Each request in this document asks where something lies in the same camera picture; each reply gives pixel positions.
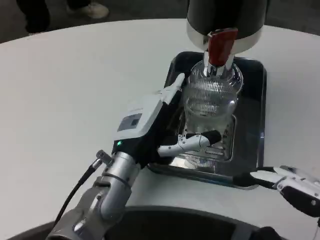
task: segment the red tab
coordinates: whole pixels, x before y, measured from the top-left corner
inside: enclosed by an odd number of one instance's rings
[[[237,28],[213,31],[208,45],[209,63],[220,67],[226,64],[238,34]]]

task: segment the white table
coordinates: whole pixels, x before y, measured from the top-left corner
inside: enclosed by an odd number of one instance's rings
[[[0,45],[0,239],[56,217],[96,151],[111,152],[127,103],[161,89],[182,51],[197,51],[183,19],[86,25]],[[240,56],[260,60],[268,72],[265,166],[320,177],[320,37],[265,26]],[[128,204],[208,211],[272,226],[291,240],[312,239],[317,221],[263,187],[245,191],[148,169]]]

